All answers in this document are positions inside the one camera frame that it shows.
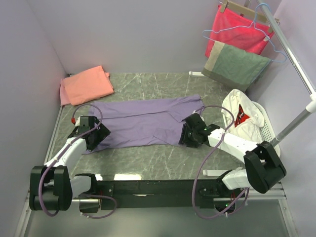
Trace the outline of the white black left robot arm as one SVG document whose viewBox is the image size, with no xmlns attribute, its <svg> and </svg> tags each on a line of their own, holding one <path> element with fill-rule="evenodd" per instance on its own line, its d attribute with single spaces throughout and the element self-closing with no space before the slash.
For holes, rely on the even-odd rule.
<svg viewBox="0 0 316 237">
<path fill-rule="evenodd" d="M 99 192 L 94 174 L 71 178 L 69 171 L 84 152 L 92 152 L 111 132 L 95 116 L 80 116 L 72 122 L 75 127 L 62 149 L 50 161 L 31 170 L 29 207 L 33 211 L 43 210 L 54 216 L 68 210 L 72 200 L 81 194 L 94 198 Z"/>
</svg>

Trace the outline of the purple t shirt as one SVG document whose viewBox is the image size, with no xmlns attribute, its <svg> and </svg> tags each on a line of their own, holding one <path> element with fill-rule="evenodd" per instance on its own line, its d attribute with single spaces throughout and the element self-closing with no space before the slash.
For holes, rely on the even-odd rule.
<svg viewBox="0 0 316 237">
<path fill-rule="evenodd" d="M 88 114 L 102 118 L 110 130 L 95 149 L 118 149 L 149 145 L 177 146 L 181 137 L 183 120 L 204 106 L 196 95 L 119 102 L 96 101 Z"/>
</svg>

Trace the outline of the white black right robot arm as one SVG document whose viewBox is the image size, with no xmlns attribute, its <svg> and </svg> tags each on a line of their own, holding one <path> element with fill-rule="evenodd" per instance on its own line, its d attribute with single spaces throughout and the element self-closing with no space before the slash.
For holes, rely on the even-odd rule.
<svg viewBox="0 0 316 237">
<path fill-rule="evenodd" d="M 244 164 L 244 169 L 227 171 L 219 176 L 217 193 L 222 197 L 228 197 L 238 188 L 253 188 L 265 194 L 287 175 L 283 163 L 269 142 L 247 141 L 215 124 L 206 125 L 197 113 L 184 119 L 179 144 L 191 148 L 205 144 L 234 156 Z"/>
</svg>

